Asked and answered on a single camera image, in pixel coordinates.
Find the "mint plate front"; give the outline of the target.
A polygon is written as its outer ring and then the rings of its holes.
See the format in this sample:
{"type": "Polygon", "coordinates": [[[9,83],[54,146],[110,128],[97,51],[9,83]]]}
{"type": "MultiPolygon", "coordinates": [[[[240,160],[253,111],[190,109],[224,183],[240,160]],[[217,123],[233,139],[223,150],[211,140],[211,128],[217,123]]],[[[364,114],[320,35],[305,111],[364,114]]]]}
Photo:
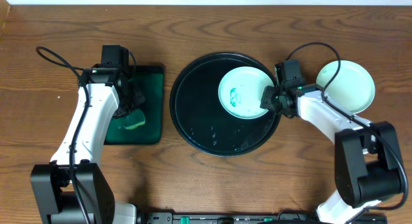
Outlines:
{"type": "Polygon", "coordinates": [[[373,102],[375,83],[368,71],[360,64],[341,60],[339,72],[326,88],[326,92],[348,111],[360,113],[373,102]]]}

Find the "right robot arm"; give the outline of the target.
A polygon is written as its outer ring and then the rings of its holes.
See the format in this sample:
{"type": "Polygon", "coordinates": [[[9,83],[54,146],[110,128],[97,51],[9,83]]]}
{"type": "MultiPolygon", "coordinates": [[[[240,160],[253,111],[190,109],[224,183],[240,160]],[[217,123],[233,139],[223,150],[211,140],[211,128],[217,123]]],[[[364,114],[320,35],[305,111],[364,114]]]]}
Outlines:
{"type": "Polygon", "coordinates": [[[321,223],[354,223],[380,202],[409,195],[407,175],[395,128],[357,116],[372,101],[374,83],[360,65],[337,60],[327,64],[315,84],[307,84],[297,60],[276,64],[277,86],[267,86],[261,107],[288,118],[299,117],[320,130],[335,146],[335,192],[315,210],[321,223]]]}

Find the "green sponge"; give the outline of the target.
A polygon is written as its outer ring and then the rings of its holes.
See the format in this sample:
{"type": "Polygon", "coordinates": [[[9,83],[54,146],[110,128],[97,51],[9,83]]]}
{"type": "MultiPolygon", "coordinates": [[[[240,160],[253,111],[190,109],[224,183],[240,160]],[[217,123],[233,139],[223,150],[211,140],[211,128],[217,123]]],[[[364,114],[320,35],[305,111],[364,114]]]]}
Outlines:
{"type": "Polygon", "coordinates": [[[131,112],[124,119],[124,128],[127,130],[136,129],[139,126],[145,124],[145,115],[140,109],[136,109],[131,112]]]}

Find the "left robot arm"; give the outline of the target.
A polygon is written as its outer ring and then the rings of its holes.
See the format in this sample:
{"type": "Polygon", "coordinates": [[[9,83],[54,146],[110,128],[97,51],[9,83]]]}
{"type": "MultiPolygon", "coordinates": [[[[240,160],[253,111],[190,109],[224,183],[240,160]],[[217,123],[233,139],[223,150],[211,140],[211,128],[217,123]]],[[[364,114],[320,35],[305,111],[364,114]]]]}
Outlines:
{"type": "Polygon", "coordinates": [[[78,101],[62,144],[47,164],[34,165],[30,181],[43,223],[145,223],[144,213],[115,201],[100,170],[102,149],[112,118],[131,114],[140,104],[130,78],[134,56],[120,45],[104,45],[101,62],[91,68],[72,66],[44,46],[36,52],[76,76],[78,101]]]}

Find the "mint plate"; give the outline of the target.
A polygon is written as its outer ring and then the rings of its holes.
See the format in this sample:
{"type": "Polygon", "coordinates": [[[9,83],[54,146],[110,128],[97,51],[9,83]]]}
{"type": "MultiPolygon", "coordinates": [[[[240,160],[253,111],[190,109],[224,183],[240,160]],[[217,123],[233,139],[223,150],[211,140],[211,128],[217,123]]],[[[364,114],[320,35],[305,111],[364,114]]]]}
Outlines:
{"type": "Polygon", "coordinates": [[[326,92],[348,111],[360,113],[373,102],[375,83],[368,71],[360,64],[341,60],[339,72],[326,88],[326,92]]]}
{"type": "Polygon", "coordinates": [[[267,86],[274,87],[267,73],[250,66],[241,66],[223,76],[218,86],[218,98],[230,115],[240,119],[255,119],[268,112],[268,109],[260,108],[267,86]]]}

